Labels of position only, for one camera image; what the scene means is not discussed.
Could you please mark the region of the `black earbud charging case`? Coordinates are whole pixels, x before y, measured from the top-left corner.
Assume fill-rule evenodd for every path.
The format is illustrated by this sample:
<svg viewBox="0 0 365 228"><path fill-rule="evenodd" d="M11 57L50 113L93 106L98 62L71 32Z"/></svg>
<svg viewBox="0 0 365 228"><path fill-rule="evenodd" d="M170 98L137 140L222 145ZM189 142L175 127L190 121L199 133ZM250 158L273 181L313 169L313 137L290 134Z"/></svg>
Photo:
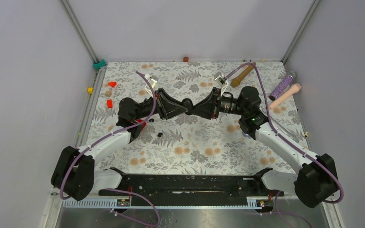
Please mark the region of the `black earbud charging case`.
<svg viewBox="0 0 365 228"><path fill-rule="evenodd" d="M192 115L192 110L194 109L194 104L191 99L185 98L182 100L182 105L186 108L186 115Z"/></svg>

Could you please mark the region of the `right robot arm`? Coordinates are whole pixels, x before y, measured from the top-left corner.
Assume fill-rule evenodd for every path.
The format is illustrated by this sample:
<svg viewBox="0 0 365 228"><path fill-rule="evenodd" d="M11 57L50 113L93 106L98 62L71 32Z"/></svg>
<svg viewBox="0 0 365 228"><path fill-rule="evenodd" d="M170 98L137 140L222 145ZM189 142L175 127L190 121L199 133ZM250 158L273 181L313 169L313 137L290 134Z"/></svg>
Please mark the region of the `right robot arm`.
<svg viewBox="0 0 365 228"><path fill-rule="evenodd" d="M242 132L269 147L293 169L294 173L272 168L260 171L260 179L253 183L258 195L265 196L271 190L279 190L296 195L304 205L314 208L335 192L341 192L343 189L333 158L328 154L318 155L286 137L260 110L260 104L259 92L252 86L244 87L238 98L230 93L222 94L220 89L214 87L196 105L188 99L183 101L183 105L188 108L188 115L206 119L216 119L220 113L240 115Z"/></svg>

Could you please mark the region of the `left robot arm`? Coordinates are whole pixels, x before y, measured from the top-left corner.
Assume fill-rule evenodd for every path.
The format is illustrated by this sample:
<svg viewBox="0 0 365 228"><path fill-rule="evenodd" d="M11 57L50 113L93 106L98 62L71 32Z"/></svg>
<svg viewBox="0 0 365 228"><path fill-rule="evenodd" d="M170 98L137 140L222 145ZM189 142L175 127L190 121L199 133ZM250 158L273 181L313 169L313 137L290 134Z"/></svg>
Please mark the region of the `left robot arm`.
<svg viewBox="0 0 365 228"><path fill-rule="evenodd" d="M140 103L130 97L120 101L115 131L91 145L79 148L67 146L62 150L51 177L51 184L59 189L61 199L80 201L95 189L111 189L116 195L128 191L125 179L115 178L114 171L95 171L95 166L115 149L135 140L153 114L158 114L161 119L170 119L188 114L194 108L189 98L178 101L162 88L151 93L150 98Z"/></svg>

